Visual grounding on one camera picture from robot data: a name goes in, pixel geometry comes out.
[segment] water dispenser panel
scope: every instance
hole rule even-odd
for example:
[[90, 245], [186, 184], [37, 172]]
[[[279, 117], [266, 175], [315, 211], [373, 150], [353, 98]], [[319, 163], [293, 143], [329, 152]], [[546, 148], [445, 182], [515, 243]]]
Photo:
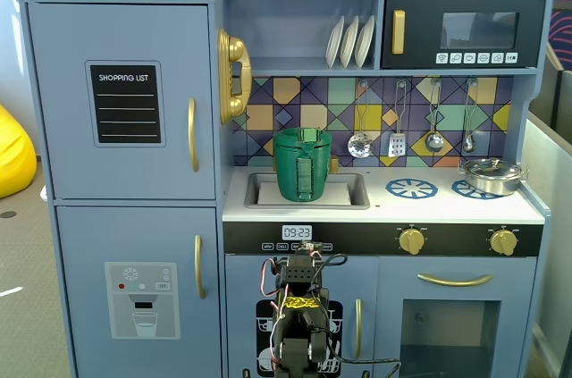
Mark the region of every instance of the water dispenser panel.
[[161, 262], [106, 262], [107, 300], [115, 340], [177, 340], [177, 265]]

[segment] blue burner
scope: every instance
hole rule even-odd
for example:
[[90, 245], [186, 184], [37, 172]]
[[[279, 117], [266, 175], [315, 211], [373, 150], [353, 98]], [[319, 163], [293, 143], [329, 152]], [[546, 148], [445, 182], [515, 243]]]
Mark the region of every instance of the blue burner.
[[459, 193], [462, 197], [471, 197], [472, 199], [496, 199], [498, 196], [492, 193], [485, 193], [475, 189], [464, 180], [455, 181], [451, 186], [455, 193]]
[[437, 187], [429, 181], [416, 179], [398, 179], [387, 183], [385, 186], [388, 192], [396, 197], [406, 197], [409, 199], [425, 199], [437, 195]]

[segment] silver pot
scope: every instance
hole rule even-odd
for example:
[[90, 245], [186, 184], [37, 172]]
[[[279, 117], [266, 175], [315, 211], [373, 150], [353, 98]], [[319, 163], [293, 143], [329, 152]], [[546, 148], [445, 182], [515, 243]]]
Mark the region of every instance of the silver pot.
[[515, 193], [525, 175], [518, 165], [496, 158], [468, 161], [458, 170], [465, 174], [465, 181], [475, 189], [500, 197]]

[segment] colorful tile backsplash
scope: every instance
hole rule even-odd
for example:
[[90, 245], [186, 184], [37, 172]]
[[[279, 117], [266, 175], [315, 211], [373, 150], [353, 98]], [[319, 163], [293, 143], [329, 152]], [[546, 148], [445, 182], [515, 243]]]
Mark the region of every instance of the colorful tile backsplash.
[[[443, 77], [441, 106], [436, 129], [445, 138], [443, 150], [432, 153], [425, 147], [431, 128], [430, 77], [405, 78], [407, 105], [401, 118], [401, 130], [407, 134], [406, 156], [388, 157], [389, 136], [397, 129], [398, 112], [402, 110], [403, 92], [395, 108], [395, 78], [368, 78], [361, 88], [357, 78], [288, 77], [257, 78], [247, 111], [234, 119], [234, 164], [271, 166], [273, 135], [286, 128], [320, 128], [332, 134], [332, 154], [342, 166], [457, 166], [459, 162], [479, 157], [502, 157], [509, 124], [511, 77], [478, 78], [478, 94], [471, 90], [469, 109], [476, 107], [471, 118], [475, 130], [476, 149], [471, 154], [462, 150], [466, 123], [466, 77]], [[433, 97], [436, 109], [436, 97]], [[360, 129], [374, 141], [374, 154], [352, 157], [348, 140]]]

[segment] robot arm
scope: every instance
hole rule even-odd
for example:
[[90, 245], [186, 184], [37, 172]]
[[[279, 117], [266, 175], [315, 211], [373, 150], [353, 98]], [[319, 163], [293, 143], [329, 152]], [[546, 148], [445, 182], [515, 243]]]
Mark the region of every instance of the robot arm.
[[322, 246], [302, 243], [296, 255], [276, 263], [274, 378], [317, 378], [326, 360], [329, 293], [317, 274]]

